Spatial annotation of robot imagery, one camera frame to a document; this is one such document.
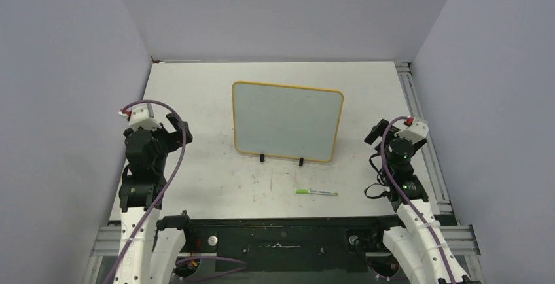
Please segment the white green marker pen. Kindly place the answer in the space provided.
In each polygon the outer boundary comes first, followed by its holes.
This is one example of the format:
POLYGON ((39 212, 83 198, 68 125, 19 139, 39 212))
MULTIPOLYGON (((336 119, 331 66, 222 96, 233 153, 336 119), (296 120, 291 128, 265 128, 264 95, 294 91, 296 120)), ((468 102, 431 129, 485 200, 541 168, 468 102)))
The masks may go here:
POLYGON ((329 191, 323 191, 323 190, 310 190, 310 189, 305 189, 305 190, 309 190, 309 192, 310 192, 309 195, 321 195, 321 196, 337 196, 338 195, 337 192, 329 192, 329 191))

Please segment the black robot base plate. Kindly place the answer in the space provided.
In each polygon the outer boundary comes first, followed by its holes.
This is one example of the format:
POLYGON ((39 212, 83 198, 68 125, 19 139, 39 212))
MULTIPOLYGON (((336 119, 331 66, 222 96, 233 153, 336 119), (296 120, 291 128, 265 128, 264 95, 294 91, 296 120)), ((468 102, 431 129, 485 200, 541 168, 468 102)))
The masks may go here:
POLYGON ((181 254, 214 253, 218 272, 230 259, 250 272, 365 272, 365 253, 389 254, 382 237, 402 226, 394 215, 316 219, 192 219, 181 254))

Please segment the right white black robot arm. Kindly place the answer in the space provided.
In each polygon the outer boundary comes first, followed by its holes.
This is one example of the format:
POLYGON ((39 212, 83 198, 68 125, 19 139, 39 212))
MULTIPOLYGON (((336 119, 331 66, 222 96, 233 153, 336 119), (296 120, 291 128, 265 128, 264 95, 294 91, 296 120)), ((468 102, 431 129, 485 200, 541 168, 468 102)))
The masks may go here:
POLYGON ((472 283, 443 236, 412 165, 428 133, 425 120, 401 116, 380 120, 365 137, 365 143, 375 146, 368 161, 383 188, 377 198, 387 198, 400 220, 397 226, 373 228, 370 241, 393 255, 410 283, 472 283))

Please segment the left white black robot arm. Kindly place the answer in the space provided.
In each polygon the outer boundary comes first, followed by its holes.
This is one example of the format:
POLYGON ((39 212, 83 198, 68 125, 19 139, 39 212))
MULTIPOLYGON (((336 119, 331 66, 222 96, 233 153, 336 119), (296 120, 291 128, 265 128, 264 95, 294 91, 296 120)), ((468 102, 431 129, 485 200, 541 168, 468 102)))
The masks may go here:
POLYGON ((151 114, 129 113, 124 131, 127 165, 118 192, 120 245, 111 283, 168 283, 179 252, 190 250, 195 233, 186 228, 187 215, 161 217, 162 198, 169 180, 164 177, 168 154, 192 141, 187 122, 174 114, 166 118, 169 133, 151 114))

